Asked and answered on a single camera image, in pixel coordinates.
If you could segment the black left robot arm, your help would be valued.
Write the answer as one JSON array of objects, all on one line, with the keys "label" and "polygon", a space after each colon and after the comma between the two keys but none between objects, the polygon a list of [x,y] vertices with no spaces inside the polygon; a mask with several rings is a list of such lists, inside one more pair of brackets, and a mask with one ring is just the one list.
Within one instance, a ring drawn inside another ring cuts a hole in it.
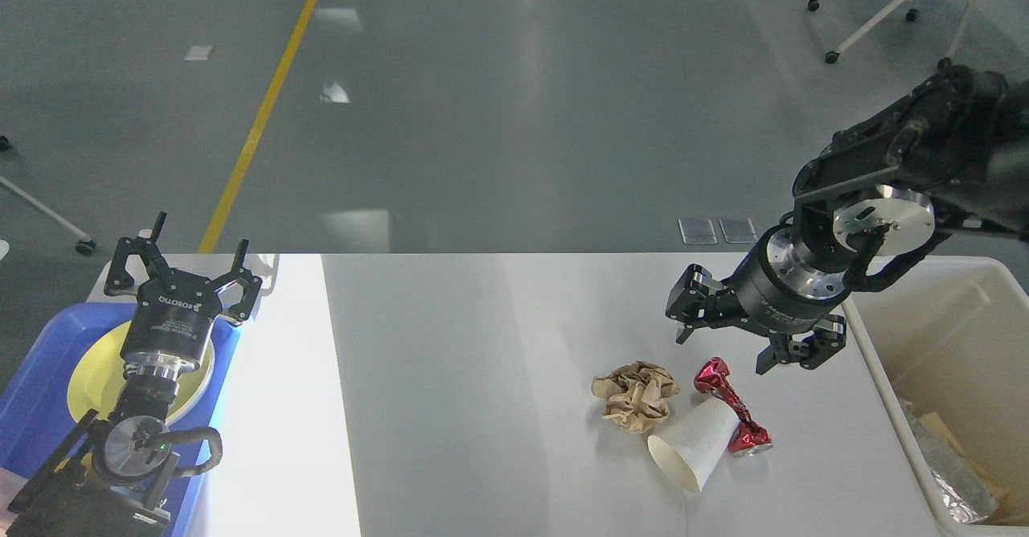
[{"label": "black left robot arm", "polygon": [[247,240],[217,278],[170,266],[158,247],[165,219],[159,212],[147,236],[122,237],[105,278],[107,296],[136,302],[117,401],[106,416],[85,411],[12,497],[10,536],[159,536],[172,520],[168,485],[222,460],[217,428],[173,430],[170,413],[181,379],[213,355],[216,322],[248,320],[262,280],[245,265]]}]

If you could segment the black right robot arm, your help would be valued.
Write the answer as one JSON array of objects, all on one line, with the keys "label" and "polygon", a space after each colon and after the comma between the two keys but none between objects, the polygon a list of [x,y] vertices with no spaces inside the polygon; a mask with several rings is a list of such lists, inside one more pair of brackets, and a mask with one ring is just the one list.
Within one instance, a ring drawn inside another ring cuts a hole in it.
[{"label": "black right robot arm", "polygon": [[878,293],[956,232],[1027,240],[1028,86],[952,64],[800,170],[793,210],[723,280],[691,264],[669,292],[675,341],[728,326],[768,339],[756,373],[813,370],[847,338],[835,310]]}]

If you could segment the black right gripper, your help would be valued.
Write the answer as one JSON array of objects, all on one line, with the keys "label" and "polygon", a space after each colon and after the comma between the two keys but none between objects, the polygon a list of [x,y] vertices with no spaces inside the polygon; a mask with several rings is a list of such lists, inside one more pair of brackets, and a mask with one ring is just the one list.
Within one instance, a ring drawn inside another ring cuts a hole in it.
[{"label": "black right gripper", "polygon": [[[850,295],[844,273],[808,265],[801,259],[793,230],[773,227],[750,248],[728,284],[713,278],[708,268],[687,266],[669,292],[665,316],[680,324],[674,339],[678,344],[701,328],[732,326],[779,333],[769,336],[756,359],[756,373],[767,375],[773,367],[790,363],[813,370],[844,350],[847,321],[826,315]],[[787,335],[812,328],[812,334],[800,342]]]}]

